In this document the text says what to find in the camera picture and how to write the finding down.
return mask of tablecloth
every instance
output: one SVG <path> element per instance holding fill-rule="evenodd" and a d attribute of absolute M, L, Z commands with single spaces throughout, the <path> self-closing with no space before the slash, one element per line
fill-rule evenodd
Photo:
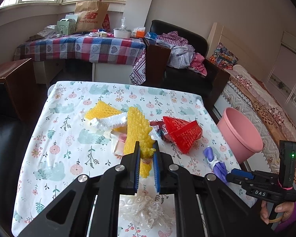
<path fill-rule="evenodd" d="M 40 39 L 25 42 L 16 48 L 13 60 L 29 58 L 34 61 L 79 59 L 92 63 L 132 65 L 132 83 L 141 85 L 146 80 L 143 39 L 91 37 L 88 34 Z"/>
<path fill-rule="evenodd" d="M 78 175 L 94 177 L 120 163 L 121 156 L 111 152 L 111 140 L 84 118 L 99 100 L 121 111 L 135 106 L 149 120 L 160 120 L 163 116 L 197 120 L 203 136 L 188 154 L 158 139 L 160 151 L 171 154 L 174 163 L 193 174 L 204 176 L 212 172 L 202 153 L 207 146 L 225 162 L 228 172 L 239 168 L 198 95 L 133 85 L 60 81 L 44 105 L 24 156 L 12 223 L 15 236 Z M 244 190 L 229 185 L 248 205 L 253 205 L 254 199 L 246 196 Z M 165 212 L 174 217 L 174 196 L 156 193 L 153 177 L 140 179 L 139 191 L 161 202 Z M 175 226 L 171 230 L 155 226 L 145 232 L 123 219 L 119 219 L 118 231 L 120 237 L 176 236 Z"/>

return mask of floral tablecloth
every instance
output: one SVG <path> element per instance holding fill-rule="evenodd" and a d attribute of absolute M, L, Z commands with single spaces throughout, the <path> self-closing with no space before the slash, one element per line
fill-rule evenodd
<path fill-rule="evenodd" d="M 123 84 L 60 81 L 45 103 L 24 156 L 14 207 L 14 236 L 78 175 L 94 177 L 120 163 L 121 156 L 111 151 L 110 139 L 84 118 L 99 100 L 121 111 L 135 106 L 149 120 L 160 120 L 163 116 L 197 120 L 203 128 L 203 136 L 187 155 L 174 144 L 158 139 L 160 151 L 171 154 L 174 163 L 193 174 L 204 176 L 212 172 L 202 153 L 207 146 L 225 162 L 229 172 L 239 168 L 198 95 Z M 249 206 L 253 205 L 254 199 L 246 196 L 244 190 L 234 184 L 230 187 Z M 140 179 L 139 191 L 160 201 L 168 215 L 174 217 L 174 196 L 156 193 L 153 177 Z M 145 232 L 123 219 L 119 219 L 118 231 L 121 237 L 176 236 L 175 226 L 170 231 L 156 226 Z"/>

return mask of red plastic bag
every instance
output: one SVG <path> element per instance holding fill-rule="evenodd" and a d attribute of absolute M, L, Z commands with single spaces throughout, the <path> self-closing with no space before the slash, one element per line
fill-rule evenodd
<path fill-rule="evenodd" d="M 203 130 L 196 120 L 163 117 L 167 131 L 182 153 L 187 154 L 193 143 L 202 136 Z"/>
<path fill-rule="evenodd" d="M 102 28 L 105 30 L 105 32 L 107 33 L 110 32 L 111 27 L 110 27 L 110 19 L 108 14 L 105 15 Z"/>

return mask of purple sleeve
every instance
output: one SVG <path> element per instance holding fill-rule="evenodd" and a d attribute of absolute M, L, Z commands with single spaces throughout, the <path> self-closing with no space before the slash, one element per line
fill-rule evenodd
<path fill-rule="evenodd" d="M 275 229 L 275 232 L 279 232 L 285 229 L 286 227 L 288 227 L 288 225 L 292 224 L 295 221 L 296 221 L 296 202 L 294 203 L 294 210 L 291 216 L 289 217 L 289 219 L 287 219 L 285 222 L 279 223 Z"/>

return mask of white bowl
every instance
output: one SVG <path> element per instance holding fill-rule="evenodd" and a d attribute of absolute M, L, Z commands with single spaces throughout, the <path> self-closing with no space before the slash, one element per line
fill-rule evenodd
<path fill-rule="evenodd" d="M 114 37 L 116 38 L 130 38 L 131 31 L 122 31 L 114 29 Z"/>

